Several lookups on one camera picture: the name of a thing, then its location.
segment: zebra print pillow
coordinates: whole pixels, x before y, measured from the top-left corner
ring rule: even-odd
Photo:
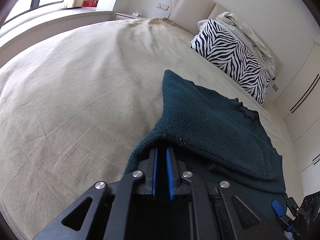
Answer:
[[[270,81],[269,74],[242,41],[210,19],[191,47],[228,74],[262,107],[264,106]]]

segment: beige leather headboard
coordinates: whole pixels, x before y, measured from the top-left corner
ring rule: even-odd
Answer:
[[[169,19],[196,35],[199,32],[198,21],[204,19],[215,20],[219,14],[226,11],[229,10],[214,0],[171,0],[171,13]],[[271,55],[275,58],[275,76],[277,76],[282,68],[282,63],[270,47],[267,44],[265,45],[270,50]]]

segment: beige bed sheet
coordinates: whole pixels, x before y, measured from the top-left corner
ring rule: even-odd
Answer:
[[[96,181],[122,177],[162,114],[170,69],[260,113],[284,157],[287,193],[302,200],[292,143],[225,73],[190,49],[193,36],[160,19],[98,23],[32,46],[0,69],[0,211],[32,239]]]

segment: bedside table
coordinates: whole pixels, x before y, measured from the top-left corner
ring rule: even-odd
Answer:
[[[116,21],[116,20],[128,20],[128,19],[140,19],[140,18],[144,18],[144,17],[134,16],[127,13],[116,13],[115,18],[113,20]]]

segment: electrical outlet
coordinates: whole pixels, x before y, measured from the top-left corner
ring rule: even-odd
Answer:
[[[159,9],[161,9],[161,10],[167,11],[168,8],[169,8],[169,5],[165,5],[165,4],[162,4],[162,3],[158,3],[158,5],[156,6],[156,8],[159,8]]]
[[[273,85],[272,85],[272,88],[273,88],[273,90],[274,90],[275,92],[277,92],[277,91],[279,90],[279,88],[276,86],[276,84],[273,84]]]

